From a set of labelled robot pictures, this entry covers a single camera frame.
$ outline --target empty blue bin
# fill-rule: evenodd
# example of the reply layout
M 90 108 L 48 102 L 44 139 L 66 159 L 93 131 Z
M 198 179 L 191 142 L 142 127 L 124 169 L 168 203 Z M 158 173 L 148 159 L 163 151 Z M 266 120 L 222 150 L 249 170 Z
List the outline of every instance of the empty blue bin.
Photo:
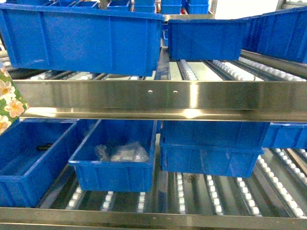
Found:
M 130 11 L 130 8 L 131 8 L 130 0 L 112 0 L 107 5 L 108 10 Z
M 209 11 L 209 4 L 194 5 L 189 3 L 187 10 L 189 14 L 207 14 Z
M 168 52 L 174 60 L 238 60 L 246 20 L 169 20 Z
M 307 7 L 263 14 L 258 53 L 307 63 Z
M 261 149 L 230 149 L 160 143 L 161 169 L 177 173 L 250 177 Z
M 153 6 L 154 0 L 135 0 L 134 5 L 135 6 Z
M 228 121 L 163 121 L 166 144 L 260 149 L 270 123 Z
M 150 6 L 134 5 L 134 10 L 136 12 L 154 13 L 155 5 L 150 5 Z
M 263 147 L 307 149 L 307 124 L 271 123 Z
M 37 205 L 78 147 L 76 128 L 71 122 L 23 121 L 0 136 L 0 206 Z
M 163 5 L 161 6 L 162 14 L 180 14 L 181 4 L 180 5 Z
M 160 14 L 0 4 L 0 30 L 15 68 L 151 76 L 163 21 Z
M 82 190 L 148 192 L 152 185 L 157 121 L 100 120 L 69 159 Z M 95 146 L 139 142 L 148 162 L 99 161 Z

